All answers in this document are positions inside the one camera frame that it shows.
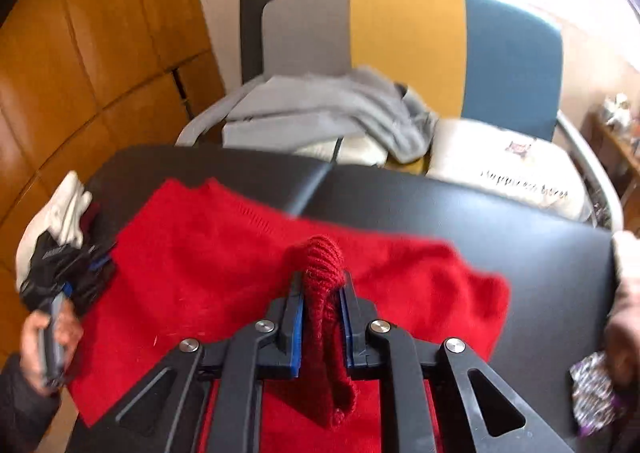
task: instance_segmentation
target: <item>metal bolt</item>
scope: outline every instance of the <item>metal bolt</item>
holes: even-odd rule
[[[195,352],[200,348],[200,342],[196,338],[187,338],[180,341],[178,345],[180,352]]]
[[[276,325],[274,324],[273,321],[270,321],[268,319],[261,319],[260,321],[257,321],[255,323],[255,329],[258,332],[262,332],[263,334],[268,334],[269,332],[272,332],[274,328],[276,328]]]
[[[385,334],[391,330],[391,324],[383,319],[374,319],[369,328],[376,334]]]
[[[444,346],[446,346],[449,352],[453,352],[454,354],[460,354],[465,350],[466,347],[465,342],[462,339],[458,338],[447,339],[447,341],[444,343]]]

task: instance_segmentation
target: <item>black sleeve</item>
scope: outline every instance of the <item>black sleeve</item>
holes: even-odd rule
[[[20,356],[10,356],[0,374],[0,451],[34,451],[59,406],[60,396],[36,393],[22,375]]]

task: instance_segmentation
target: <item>white glove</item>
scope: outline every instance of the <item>white glove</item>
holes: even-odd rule
[[[78,174],[67,173],[49,202],[31,219],[20,239],[15,253],[16,289],[20,290],[28,276],[36,241],[45,231],[51,233],[58,245],[70,243],[78,249],[82,246],[80,217],[91,204],[91,198],[91,193],[84,191]]]

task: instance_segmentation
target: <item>person's left hand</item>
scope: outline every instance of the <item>person's left hand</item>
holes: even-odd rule
[[[50,317],[39,310],[33,311],[24,321],[20,337],[20,368],[22,374],[33,389],[42,396],[48,396],[56,390],[45,388],[44,369],[40,364],[38,352],[38,331],[49,325]],[[53,337],[65,348],[65,369],[71,364],[78,343],[82,338],[82,327],[74,314],[74,306],[68,300],[62,303],[58,319],[54,322]]]

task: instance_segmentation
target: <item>gray clothing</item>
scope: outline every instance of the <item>gray clothing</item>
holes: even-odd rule
[[[294,150],[365,132],[401,163],[423,156],[436,115],[409,90],[370,68],[343,77],[274,76],[251,90],[229,112],[223,145]]]

